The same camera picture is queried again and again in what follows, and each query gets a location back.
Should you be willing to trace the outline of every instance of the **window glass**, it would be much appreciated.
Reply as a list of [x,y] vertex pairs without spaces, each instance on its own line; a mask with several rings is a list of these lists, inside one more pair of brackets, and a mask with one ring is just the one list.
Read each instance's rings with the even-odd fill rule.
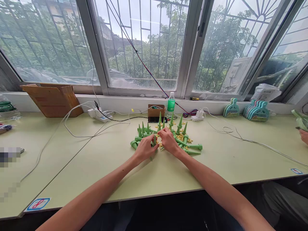
[[109,65],[110,87],[159,89],[121,31],[117,11],[144,64],[164,90],[175,90],[189,0],[108,1],[116,17],[105,1],[94,2]]
[[273,85],[284,92],[308,64],[308,7],[304,6],[306,2],[303,2],[249,94],[253,94],[260,83]]
[[193,92],[237,94],[280,0],[215,0]]
[[0,0],[0,47],[25,82],[99,85],[75,0]]

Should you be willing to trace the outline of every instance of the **forearm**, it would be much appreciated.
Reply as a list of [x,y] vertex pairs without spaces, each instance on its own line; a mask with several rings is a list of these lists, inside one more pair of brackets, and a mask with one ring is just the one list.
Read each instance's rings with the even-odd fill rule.
[[178,159],[196,177],[207,193],[228,211],[245,230],[273,230],[254,206],[216,172],[179,150]]
[[138,160],[131,157],[61,208],[37,230],[80,230],[108,199],[119,182],[138,164]]

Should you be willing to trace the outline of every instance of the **white plastic bag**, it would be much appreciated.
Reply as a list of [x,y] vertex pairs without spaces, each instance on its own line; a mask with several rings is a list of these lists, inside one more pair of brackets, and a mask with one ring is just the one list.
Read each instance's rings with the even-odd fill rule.
[[255,91],[253,96],[251,97],[252,99],[256,100],[263,100],[263,101],[271,101],[274,98],[280,96],[281,91],[279,90],[278,87],[274,87],[272,85],[266,84],[266,83],[260,83]]

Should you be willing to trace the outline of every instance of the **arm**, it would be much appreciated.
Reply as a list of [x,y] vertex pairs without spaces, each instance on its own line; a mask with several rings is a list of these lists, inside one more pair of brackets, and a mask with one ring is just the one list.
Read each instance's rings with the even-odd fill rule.
[[302,141],[308,145],[308,132],[301,129],[299,130],[299,133],[301,134]]
[[164,148],[190,170],[206,192],[228,211],[245,230],[274,230],[236,188],[181,149],[167,128],[159,131],[158,134]]
[[159,145],[151,147],[153,138],[154,135],[143,138],[135,154],[124,164],[83,191],[37,230],[80,230],[101,204],[108,199],[119,182],[133,168],[154,154]]

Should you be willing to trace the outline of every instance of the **sky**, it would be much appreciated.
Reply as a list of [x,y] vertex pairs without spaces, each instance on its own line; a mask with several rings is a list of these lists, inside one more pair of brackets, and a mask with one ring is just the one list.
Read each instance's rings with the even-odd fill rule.
[[[107,12],[107,5],[106,5],[106,0],[95,0],[97,4],[97,10],[98,10],[98,15],[101,16],[106,23],[109,22],[109,17],[108,17],[108,12]],[[137,39],[137,40],[143,40],[143,41],[148,41],[148,35],[150,34],[150,31],[147,30],[141,30],[142,28],[150,29],[150,14],[151,14],[151,32],[152,34],[159,34],[159,22],[161,20],[161,23],[164,25],[169,24],[169,18],[167,17],[167,9],[162,8],[161,9],[161,19],[160,19],[160,8],[157,7],[157,5],[160,3],[159,1],[155,0],[107,0],[110,7],[112,8],[114,14],[116,12],[113,9],[113,6],[111,5],[111,2],[114,4],[116,11],[120,14],[122,23],[125,26],[130,26],[132,24],[132,29],[126,28],[128,32],[128,36],[131,39]],[[31,0],[21,0],[22,3],[29,3]],[[230,15],[238,15],[239,12],[243,12],[245,10],[248,10],[249,7],[245,5],[244,2],[247,2],[249,7],[255,12],[251,16],[251,19],[257,19],[260,21],[264,20],[264,15],[268,19],[265,19],[266,22],[270,22],[271,18],[274,15],[274,9],[279,5],[281,0],[215,0],[213,4],[213,10],[215,10],[219,5],[222,5],[226,7],[226,3],[229,3],[229,12],[228,14]],[[185,7],[185,13],[188,13],[188,7]],[[119,37],[122,37],[121,35],[121,29],[119,25],[117,24],[114,16],[112,15],[111,11],[109,10],[110,14],[110,20],[111,20],[111,27],[112,31],[114,34],[119,35]],[[308,14],[308,7],[305,9],[301,10],[300,13],[297,15],[296,20],[301,19],[303,17],[306,17]],[[295,31],[301,28],[306,27],[308,22],[308,19],[296,22],[292,25],[290,28],[291,31]],[[267,25],[262,23],[254,23],[252,21],[243,20],[242,27],[247,27],[252,31],[252,34],[257,36],[257,40],[260,41],[263,34],[265,33]],[[303,40],[304,38],[307,37],[308,30],[305,32],[301,33],[295,33],[292,35],[287,35],[285,37],[285,41],[283,43],[287,42],[294,42],[294,41],[299,41]],[[282,50],[286,50],[286,53],[300,51],[305,47],[306,50],[308,42],[305,44],[298,44],[298,46],[288,46],[288,47],[281,47]],[[253,48],[248,56],[252,56],[255,48]],[[247,46],[244,49],[244,53],[247,53],[249,51],[249,47]]]

